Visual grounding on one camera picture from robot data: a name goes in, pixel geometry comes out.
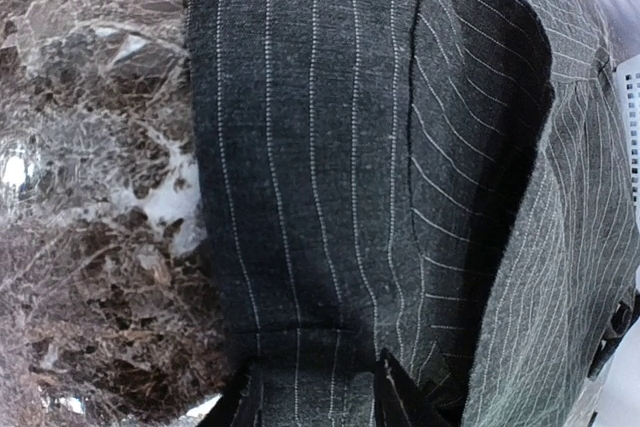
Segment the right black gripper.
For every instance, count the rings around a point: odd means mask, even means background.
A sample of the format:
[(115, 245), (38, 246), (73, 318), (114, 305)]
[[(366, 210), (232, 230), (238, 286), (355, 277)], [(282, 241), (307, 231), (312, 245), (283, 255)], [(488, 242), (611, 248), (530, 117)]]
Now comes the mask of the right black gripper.
[(588, 379), (595, 380), (613, 356), (624, 336), (639, 319), (639, 292), (619, 301), (616, 312), (607, 325), (588, 371)]

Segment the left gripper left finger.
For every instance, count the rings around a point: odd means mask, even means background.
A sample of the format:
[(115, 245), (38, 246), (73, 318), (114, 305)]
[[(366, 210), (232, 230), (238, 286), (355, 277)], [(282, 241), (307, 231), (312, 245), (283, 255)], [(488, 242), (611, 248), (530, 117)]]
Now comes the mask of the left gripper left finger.
[(232, 376), (220, 399), (197, 426), (260, 427), (262, 400), (262, 372), (255, 362), (248, 361)]

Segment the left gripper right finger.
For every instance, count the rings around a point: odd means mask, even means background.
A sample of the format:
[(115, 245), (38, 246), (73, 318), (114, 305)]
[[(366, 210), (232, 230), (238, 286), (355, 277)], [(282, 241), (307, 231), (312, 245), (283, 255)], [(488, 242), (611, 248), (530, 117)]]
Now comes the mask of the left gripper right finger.
[(374, 373), (375, 421), (381, 427), (449, 427), (451, 425), (388, 349), (380, 351)]

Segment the black pinstriped long sleeve shirt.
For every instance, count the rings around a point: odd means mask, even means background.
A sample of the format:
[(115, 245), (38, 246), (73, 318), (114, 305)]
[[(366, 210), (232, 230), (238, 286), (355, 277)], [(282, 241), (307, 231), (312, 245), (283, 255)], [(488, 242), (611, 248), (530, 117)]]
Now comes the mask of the black pinstriped long sleeve shirt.
[(262, 426), (561, 426), (635, 287), (594, 0), (189, 0), (202, 212)]

